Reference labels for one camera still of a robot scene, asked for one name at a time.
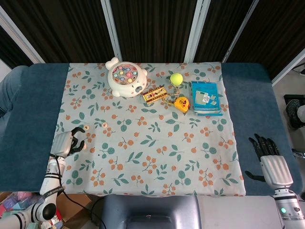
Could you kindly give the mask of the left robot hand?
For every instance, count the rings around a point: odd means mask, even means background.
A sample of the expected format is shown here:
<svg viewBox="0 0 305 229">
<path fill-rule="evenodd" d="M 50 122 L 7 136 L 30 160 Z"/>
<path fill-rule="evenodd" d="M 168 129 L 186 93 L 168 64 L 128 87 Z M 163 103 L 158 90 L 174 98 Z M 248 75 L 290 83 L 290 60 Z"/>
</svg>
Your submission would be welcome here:
<svg viewBox="0 0 305 229">
<path fill-rule="evenodd" d="M 83 128 L 76 127 L 71 131 L 56 135 L 52 143 L 50 155 L 52 157 L 67 158 L 74 153 L 82 151 L 85 142 L 82 140 L 80 141 L 79 146 L 77 146 L 79 140 L 75 137 L 75 134 L 78 132 L 85 133 L 85 130 Z"/>
</svg>

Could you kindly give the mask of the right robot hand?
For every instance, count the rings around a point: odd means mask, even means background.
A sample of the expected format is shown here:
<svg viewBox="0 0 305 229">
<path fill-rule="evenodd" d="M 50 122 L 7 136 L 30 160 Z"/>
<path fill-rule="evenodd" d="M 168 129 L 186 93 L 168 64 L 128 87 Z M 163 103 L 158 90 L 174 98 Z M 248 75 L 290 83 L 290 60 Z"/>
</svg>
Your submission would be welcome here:
<svg viewBox="0 0 305 229">
<path fill-rule="evenodd" d="M 254 136 L 255 138 L 250 137 L 249 141 L 253 145 L 263 174 L 254 175 L 246 170 L 246 175 L 252 180 L 265 182 L 274 190 L 291 187 L 293 184 L 292 175 L 275 142 L 258 134 Z"/>
</svg>

